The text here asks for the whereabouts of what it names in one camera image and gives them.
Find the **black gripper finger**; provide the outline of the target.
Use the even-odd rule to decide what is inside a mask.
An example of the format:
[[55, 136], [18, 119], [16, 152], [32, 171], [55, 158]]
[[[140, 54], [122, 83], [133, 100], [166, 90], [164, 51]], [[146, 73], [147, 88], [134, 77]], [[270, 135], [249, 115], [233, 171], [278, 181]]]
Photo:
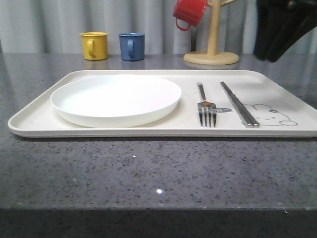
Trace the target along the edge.
[[317, 26], [317, 2], [315, 0], [286, 0], [283, 8], [290, 14], [270, 47], [266, 57], [276, 62], [293, 44]]
[[272, 51], [274, 41], [292, 16], [290, 0], [258, 0], [257, 35], [253, 54], [260, 60], [266, 60]]

